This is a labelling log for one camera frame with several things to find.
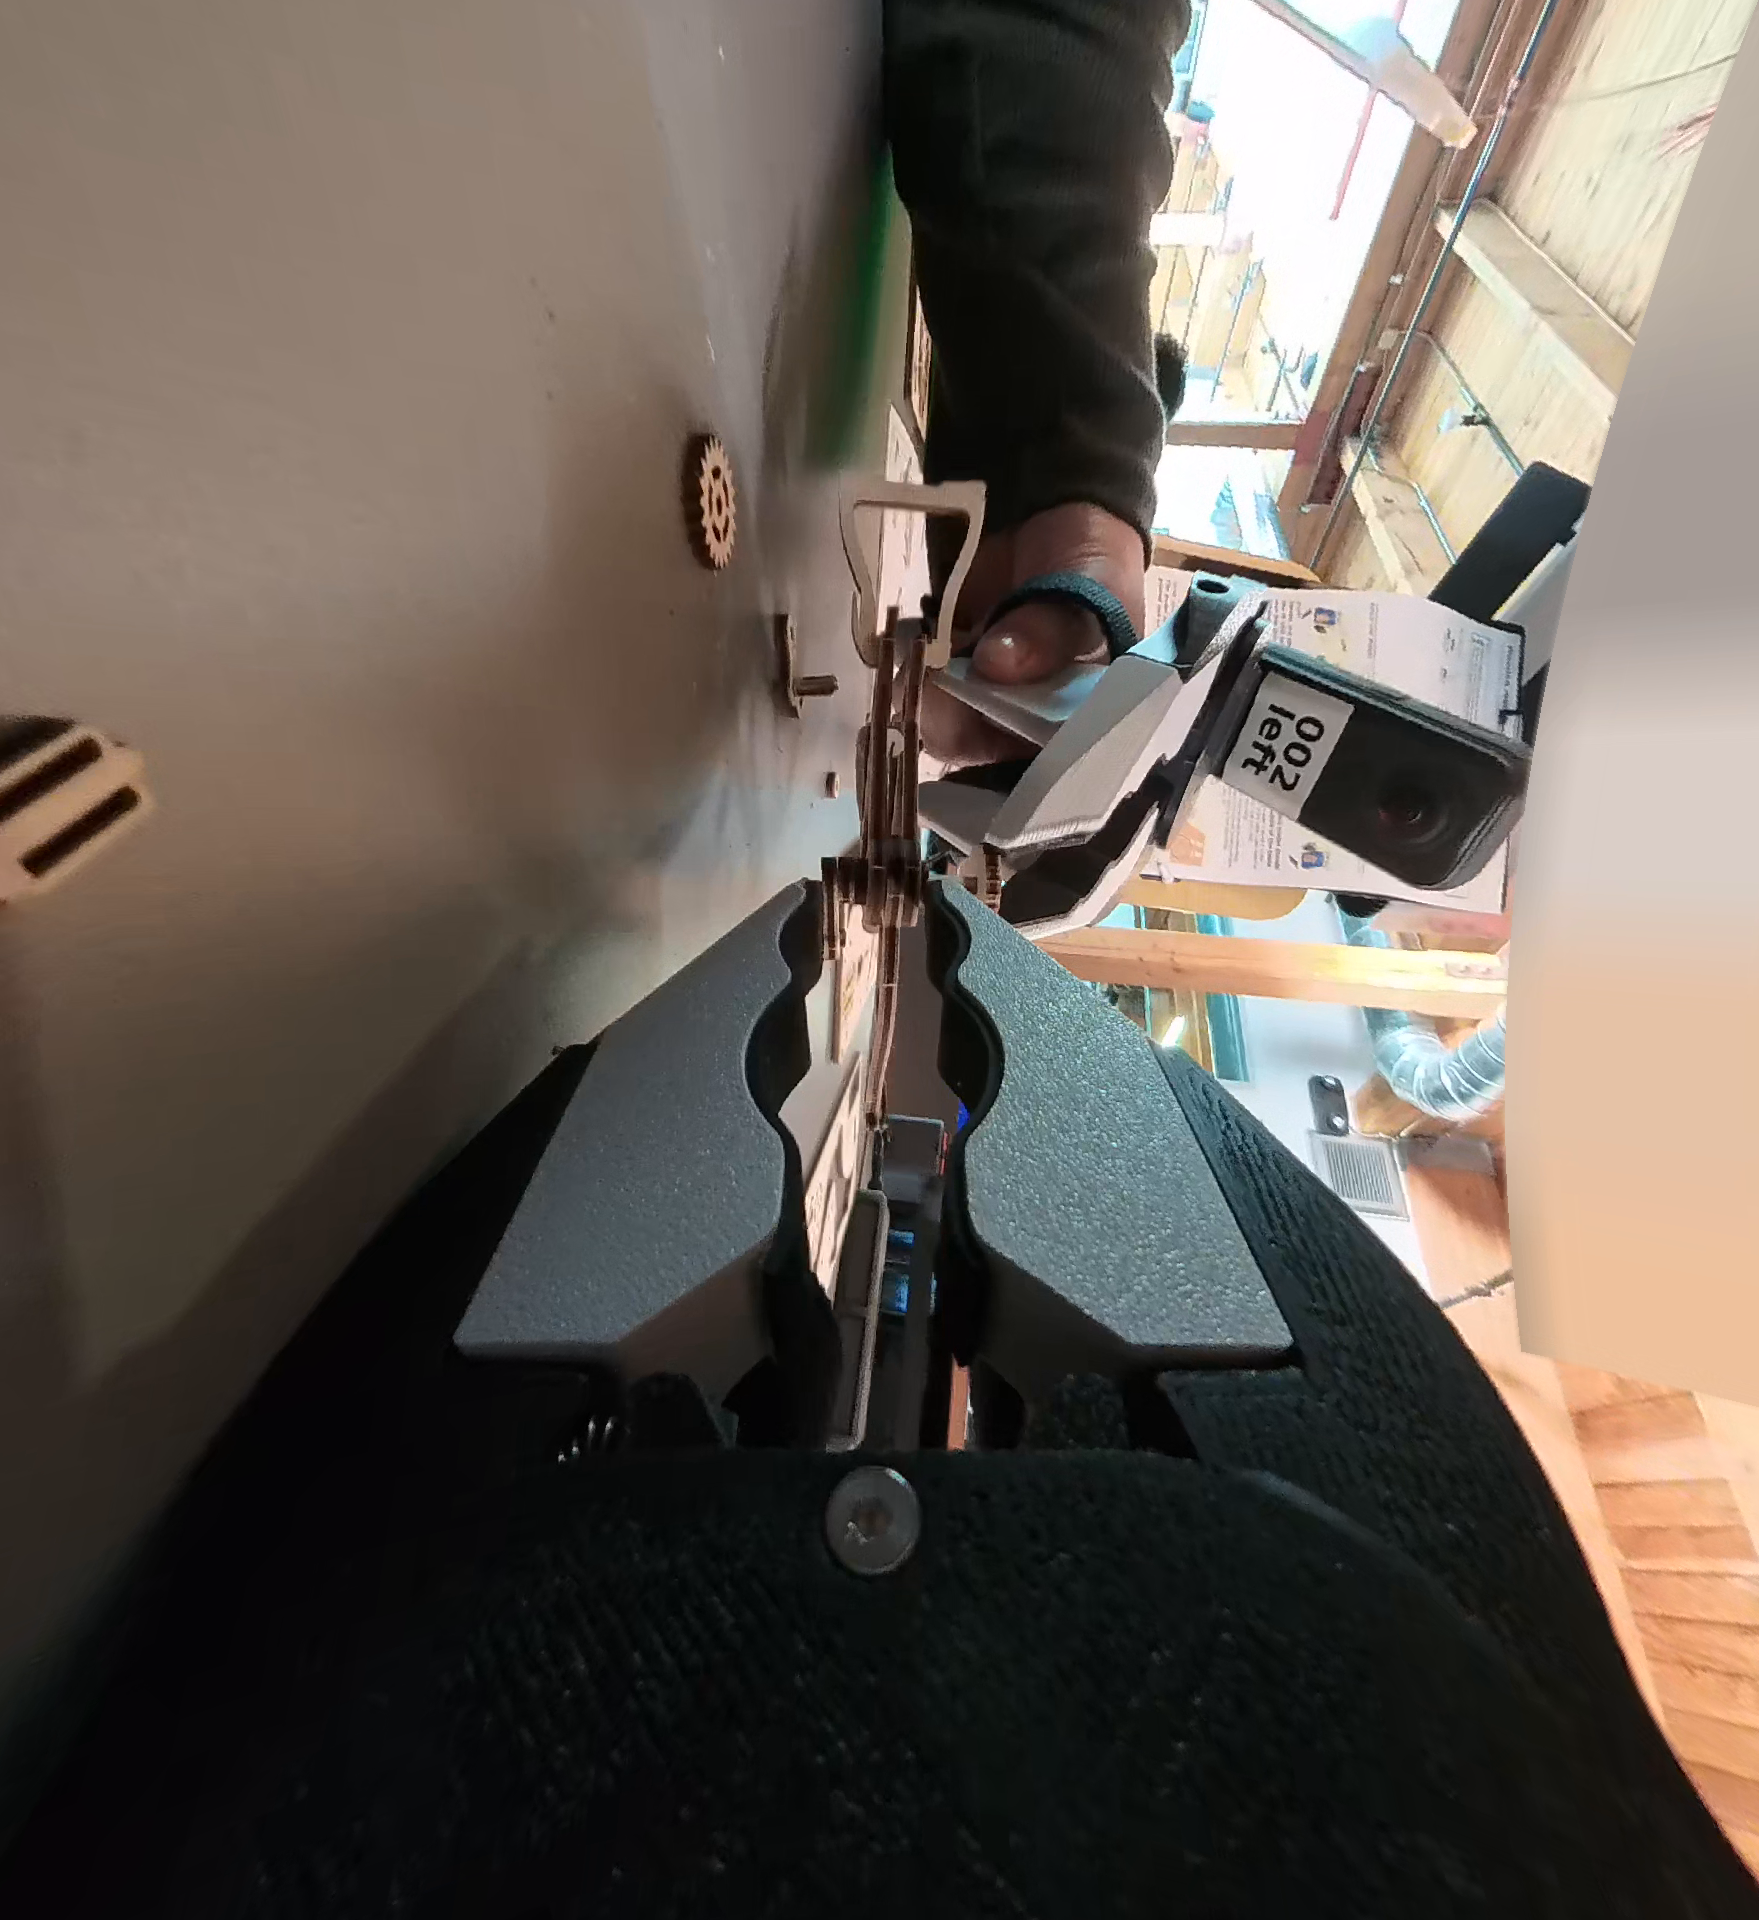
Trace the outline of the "wall ventilation grille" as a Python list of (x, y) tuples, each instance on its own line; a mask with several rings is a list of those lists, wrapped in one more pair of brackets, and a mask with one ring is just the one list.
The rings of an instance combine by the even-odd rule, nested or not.
[(1403, 1159), (1388, 1140), (1309, 1134), (1307, 1156), (1318, 1177), (1354, 1212), (1410, 1217)]

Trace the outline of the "printed instruction sheet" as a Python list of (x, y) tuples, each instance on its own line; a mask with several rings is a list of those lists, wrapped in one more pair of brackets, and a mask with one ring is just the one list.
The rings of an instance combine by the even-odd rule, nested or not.
[(1254, 691), (1141, 871), (1503, 911), (1524, 635), (1359, 589), (1277, 589), (1259, 635), (1287, 656), (1280, 684)]

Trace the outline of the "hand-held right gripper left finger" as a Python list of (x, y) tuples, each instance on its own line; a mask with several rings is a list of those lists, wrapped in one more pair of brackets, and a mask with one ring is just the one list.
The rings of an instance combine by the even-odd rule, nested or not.
[(810, 1067), (820, 883), (608, 1026), (456, 1331), (475, 1361), (751, 1368), (827, 1326), (781, 1116)]

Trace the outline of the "large green plastic bin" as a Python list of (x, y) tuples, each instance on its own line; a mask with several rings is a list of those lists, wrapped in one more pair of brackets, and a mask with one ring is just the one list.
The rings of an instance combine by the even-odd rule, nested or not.
[(885, 277), (885, 206), (884, 168), (876, 165), (844, 195), (820, 254), (805, 425), (805, 460), (820, 471), (852, 465), (865, 442)]

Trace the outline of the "person's left forearm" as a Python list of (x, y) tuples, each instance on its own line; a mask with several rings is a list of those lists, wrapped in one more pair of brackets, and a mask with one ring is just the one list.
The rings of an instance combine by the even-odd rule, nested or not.
[(1191, 14), (884, 4), (884, 122), (934, 350), (924, 469), (982, 482), (992, 534), (1059, 506), (1151, 532), (1149, 222)]

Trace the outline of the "wooden model frame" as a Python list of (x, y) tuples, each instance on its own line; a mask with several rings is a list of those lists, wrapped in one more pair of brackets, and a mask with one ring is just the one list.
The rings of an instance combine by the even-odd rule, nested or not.
[[(859, 517), (888, 509), (962, 526), (955, 575), (933, 614), (882, 628), (876, 560), (862, 541)], [(926, 864), (920, 850), (917, 763), (922, 693), (933, 670), (952, 659), (962, 578), (982, 536), (986, 485), (978, 479), (849, 482), (841, 492), (839, 526), (852, 576), (852, 640), (869, 670), (869, 704), (859, 789), (859, 839), (854, 853), (822, 863), (822, 949), (844, 959), (849, 930), (864, 925), (876, 964), (864, 1125), (880, 1135), (888, 1123), (888, 1076), (896, 1037), (901, 932), (917, 923)]]

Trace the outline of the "wooden gear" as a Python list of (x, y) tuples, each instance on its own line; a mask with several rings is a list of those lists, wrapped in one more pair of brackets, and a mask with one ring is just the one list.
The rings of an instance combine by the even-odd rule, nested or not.
[(703, 429), (687, 437), (680, 502), (694, 560), (709, 572), (722, 572), (739, 541), (739, 483), (721, 435)]

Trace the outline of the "wooden link piece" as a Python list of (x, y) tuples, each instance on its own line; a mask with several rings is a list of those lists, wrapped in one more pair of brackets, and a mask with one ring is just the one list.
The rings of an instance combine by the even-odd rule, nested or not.
[(805, 715), (812, 701), (829, 701), (839, 690), (839, 676), (834, 672), (802, 672), (799, 663), (796, 631), (789, 611), (770, 614), (770, 636), (774, 648), (773, 693), (783, 714), (793, 720)]

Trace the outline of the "silver air duct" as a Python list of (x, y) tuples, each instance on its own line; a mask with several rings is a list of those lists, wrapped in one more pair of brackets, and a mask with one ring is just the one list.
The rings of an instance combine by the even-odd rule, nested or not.
[(1506, 1078), (1506, 1011), (1463, 1038), (1446, 1041), (1433, 1021), (1403, 1011), (1366, 1011), (1375, 1073), (1392, 1094), (1426, 1116), (1463, 1123), (1495, 1108)]

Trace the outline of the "grey power adapter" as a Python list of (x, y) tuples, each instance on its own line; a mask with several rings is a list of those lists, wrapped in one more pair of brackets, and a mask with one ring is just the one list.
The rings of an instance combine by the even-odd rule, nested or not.
[(892, 1113), (877, 1171), (890, 1224), (882, 1272), (882, 1317), (903, 1323), (911, 1310), (914, 1270), (922, 1246), (938, 1239), (938, 1184), (944, 1173), (946, 1126), (938, 1116)]

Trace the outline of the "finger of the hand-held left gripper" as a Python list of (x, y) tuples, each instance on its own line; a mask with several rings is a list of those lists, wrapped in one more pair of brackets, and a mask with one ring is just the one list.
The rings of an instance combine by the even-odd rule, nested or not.
[[(985, 830), (1028, 762), (994, 762), (951, 771), (917, 789), (920, 823), (933, 853), (982, 850)], [(1091, 835), (1037, 850), (999, 853), (1004, 892), (997, 911), (1028, 939), (1084, 930), (1119, 901), (1140, 860), (1153, 849), (1171, 805), (1171, 777), (1153, 768)]]
[(970, 659), (956, 659), (936, 684), (1035, 745), (1023, 763), (930, 782), (930, 829), (965, 850), (1082, 844), (1165, 754), (1182, 714), (1180, 666), (1151, 656), (1078, 663), (1023, 686), (981, 680)]

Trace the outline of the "wooden support post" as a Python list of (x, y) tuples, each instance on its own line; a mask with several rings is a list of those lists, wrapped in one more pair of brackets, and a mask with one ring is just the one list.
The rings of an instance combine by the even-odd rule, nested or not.
[(1449, 1021), (1486, 1021), (1509, 991), (1489, 954), (1302, 944), (1091, 927), (1040, 942), (1067, 971), (1098, 984), (1298, 999)]

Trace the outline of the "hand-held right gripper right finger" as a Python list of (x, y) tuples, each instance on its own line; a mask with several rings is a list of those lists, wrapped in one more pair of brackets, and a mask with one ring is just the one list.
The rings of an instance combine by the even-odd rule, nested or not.
[(1160, 1051), (962, 883), (928, 892), (955, 1356), (1035, 1402), (1062, 1380), (1270, 1368), (1293, 1336)]

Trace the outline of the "person's left hand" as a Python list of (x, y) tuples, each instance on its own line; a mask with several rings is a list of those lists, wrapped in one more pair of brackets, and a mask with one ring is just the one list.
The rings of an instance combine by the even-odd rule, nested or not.
[(933, 593), (958, 582), (955, 654), (968, 657), (968, 684), (1048, 684), (1074, 668), (1103, 666), (1112, 644), (1091, 611), (1040, 601), (1001, 611), (1024, 585), (1078, 575), (1102, 585), (1126, 606), (1134, 628), (1145, 611), (1149, 550), (1129, 522), (1086, 502), (1047, 507), (1009, 532), (985, 534), (966, 568), (958, 566), (962, 523), (926, 523)]

